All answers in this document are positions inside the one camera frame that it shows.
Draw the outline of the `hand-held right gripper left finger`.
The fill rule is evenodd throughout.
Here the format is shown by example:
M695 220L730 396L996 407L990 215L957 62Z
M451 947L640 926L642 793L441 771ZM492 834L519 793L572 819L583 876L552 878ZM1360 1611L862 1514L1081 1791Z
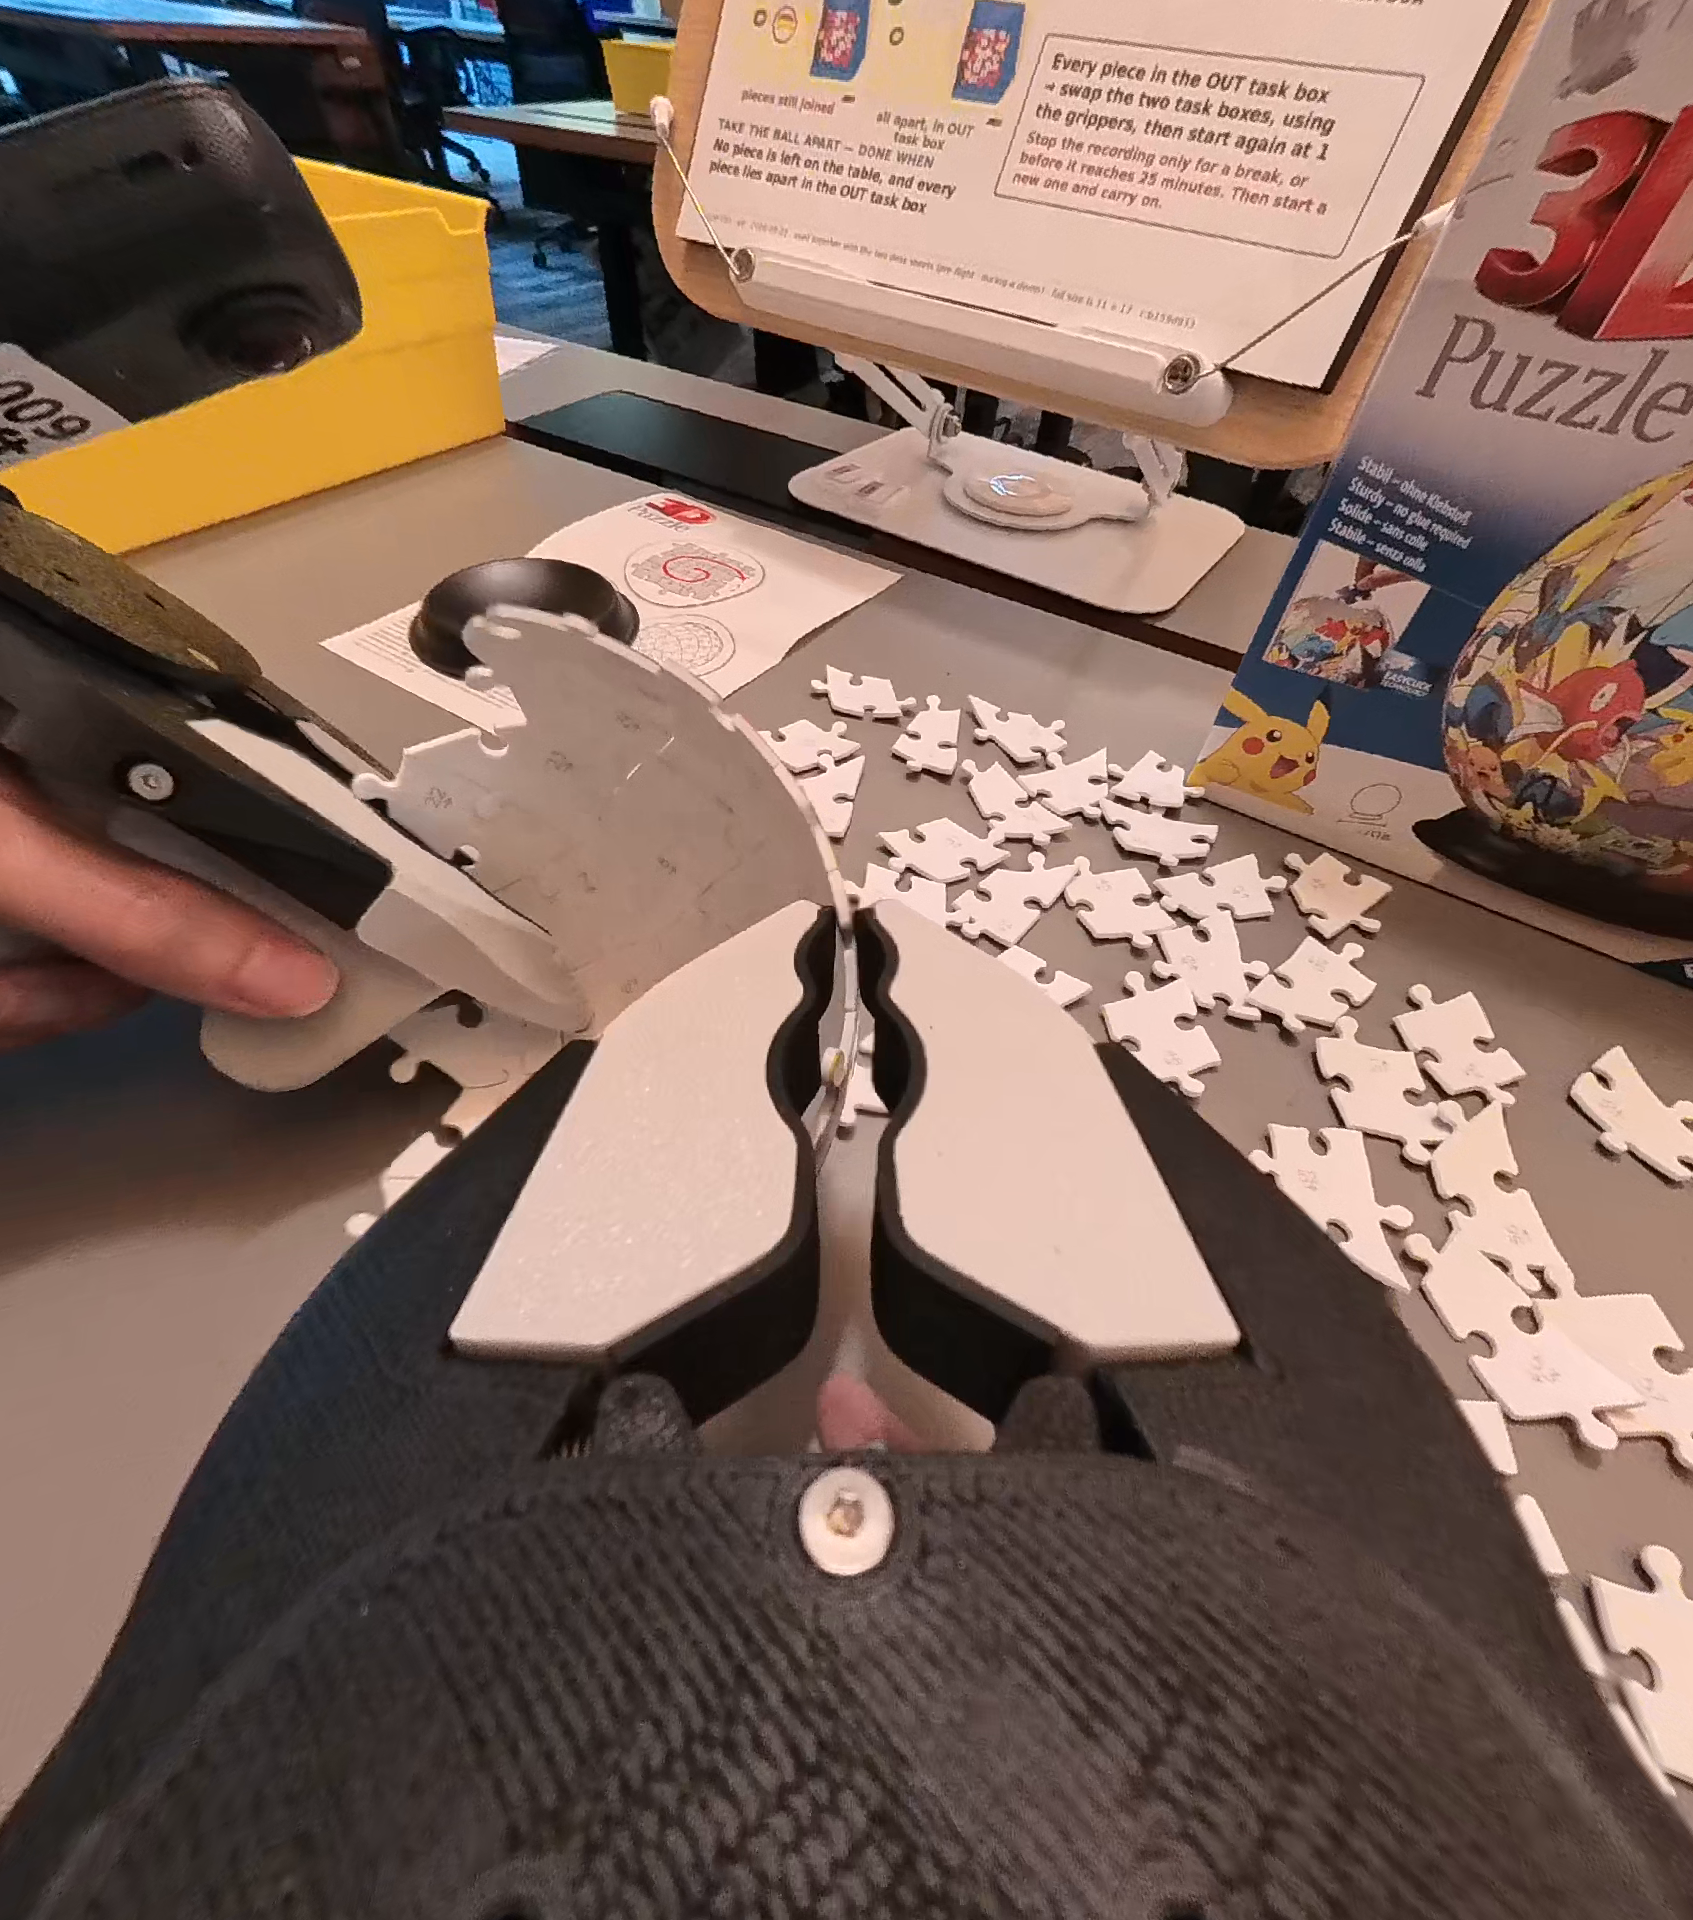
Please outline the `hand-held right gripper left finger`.
M795 900L610 1021L449 1322L455 1356L655 1377L705 1425L805 1350L837 948L837 911Z

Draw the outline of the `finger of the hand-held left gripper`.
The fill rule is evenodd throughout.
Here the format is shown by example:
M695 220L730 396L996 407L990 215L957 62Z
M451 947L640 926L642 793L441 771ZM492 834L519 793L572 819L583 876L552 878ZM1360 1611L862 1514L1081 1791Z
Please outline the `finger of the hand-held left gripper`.
M523 1022L569 1036L591 1027L583 994L550 939L388 822L349 780L224 719L191 722L190 732L253 777L264 796L292 801L377 858L384 883L349 921L361 947Z
M336 988L313 1014L200 1017L202 1058L256 1093L297 1093L319 1083L427 1005L427 978L388 957L341 957Z

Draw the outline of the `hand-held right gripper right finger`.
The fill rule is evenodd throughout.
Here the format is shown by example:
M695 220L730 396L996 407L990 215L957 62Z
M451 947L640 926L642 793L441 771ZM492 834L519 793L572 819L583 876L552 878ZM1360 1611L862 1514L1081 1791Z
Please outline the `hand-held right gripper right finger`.
M1235 1356L1242 1329L1107 1055L901 905L858 917L878 1142L870 1306L908 1370L998 1425L1032 1380Z

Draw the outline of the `partly built puzzle ball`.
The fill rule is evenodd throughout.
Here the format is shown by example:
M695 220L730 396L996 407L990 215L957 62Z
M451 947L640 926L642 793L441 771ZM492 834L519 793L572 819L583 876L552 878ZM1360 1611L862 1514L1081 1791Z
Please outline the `partly built puzzle ball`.
M467 648L482 667L465 685L517 715L415 743L353 795L545 932L592 1014L567 1045L776 908L837 908L842 976L809 1111L823 1166L858 999L833 845L801 787L703 683L576 619L508 609L475 621Z

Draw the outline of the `joined flat puzzle section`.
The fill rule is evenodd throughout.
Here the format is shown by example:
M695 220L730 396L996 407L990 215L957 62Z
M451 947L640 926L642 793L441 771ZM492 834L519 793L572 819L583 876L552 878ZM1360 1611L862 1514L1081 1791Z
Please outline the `joined flat puzzle section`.
M377 1175L377 1201L353 1212L343 1232L364 1237L412 1186L449 1158L512 1095L556 1058L567 1036L512 1017L437 1003L388 1035L396 1057L385 1077L408 1087L425 1074L451 1087L437 1120L408 1142Z

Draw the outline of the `puzzle ball cardboard box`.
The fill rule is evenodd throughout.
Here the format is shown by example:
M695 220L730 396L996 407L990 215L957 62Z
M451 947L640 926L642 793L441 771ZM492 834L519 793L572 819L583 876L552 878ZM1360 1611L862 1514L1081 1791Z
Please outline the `puzzle ball cardboard box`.
M1194 785L1693 990L1693 2L1550 7Z

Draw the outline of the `person's left hand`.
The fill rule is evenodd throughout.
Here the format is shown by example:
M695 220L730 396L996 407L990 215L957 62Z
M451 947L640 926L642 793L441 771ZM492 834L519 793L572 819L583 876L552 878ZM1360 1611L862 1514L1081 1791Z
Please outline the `person's left hand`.
M207 884L86 833L3 759L0 929L44 948L0 967L0 1050L89 1032L149 994L301 1018L323 1008L338 983L319 950Z

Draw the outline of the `yellow plastic bin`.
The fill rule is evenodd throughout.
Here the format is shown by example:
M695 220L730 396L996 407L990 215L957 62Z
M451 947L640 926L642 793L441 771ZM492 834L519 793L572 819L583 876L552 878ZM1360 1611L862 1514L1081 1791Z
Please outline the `yellow plastic bin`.
M486 206L299 159L353 270L361 329L306 366L0 478L113 556L293 504L502 432Z

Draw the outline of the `folded paper leaflet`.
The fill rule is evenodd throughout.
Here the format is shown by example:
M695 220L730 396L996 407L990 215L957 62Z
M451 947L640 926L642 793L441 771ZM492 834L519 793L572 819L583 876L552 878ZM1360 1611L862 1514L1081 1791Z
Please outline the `folded paper leaflet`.
M795 645L898 580L680 492L649 492L583 517L528 556L600 574L636 613L635 648L714 696L736 695Z

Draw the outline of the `dark background desk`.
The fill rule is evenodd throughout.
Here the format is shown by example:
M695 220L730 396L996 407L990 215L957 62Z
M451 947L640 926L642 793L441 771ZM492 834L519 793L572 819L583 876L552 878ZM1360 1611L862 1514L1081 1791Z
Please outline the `dark background desk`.
M613 351L646 361L640 241L653 238L653 168L663 152L653 118L627 115L613 100L563 100L453 106L441 113L441 127L502 142L522 157L558 157L586 170L569 193L552 199L550 208L595 230Z

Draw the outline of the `instruction sheet on stand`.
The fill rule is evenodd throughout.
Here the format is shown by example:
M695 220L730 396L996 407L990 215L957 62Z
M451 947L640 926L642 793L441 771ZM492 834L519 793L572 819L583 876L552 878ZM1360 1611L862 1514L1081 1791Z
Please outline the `instruction sheet on stand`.
M680 4L670 93L653 100L663 163L655 216L672 282L703 311L809 342L882 398L901 431L795 477L813 511L915 543L953 560L1138 617L1175 610L1242 541L1242 517L1194 498L1188 455L1239 469L1332 460L1467 190L1537 38L1543 4L1521 4L1506 52L1458 134L1429 206L1399 254L1328 393L1235 379L1187 355L1076 341L930 301L896 332L819 324L780 304L756 270L710 242L678 238L685 163L663 106L677 66L689 99L710 68L719 2Z

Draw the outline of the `printed instruction sheet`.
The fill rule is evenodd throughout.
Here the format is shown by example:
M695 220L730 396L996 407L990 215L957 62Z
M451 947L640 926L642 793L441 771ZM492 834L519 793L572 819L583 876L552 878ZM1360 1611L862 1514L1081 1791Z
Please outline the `printed instruction sheet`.
M1521 4L720 4L677 234L819 324L929 302L1328 393Z

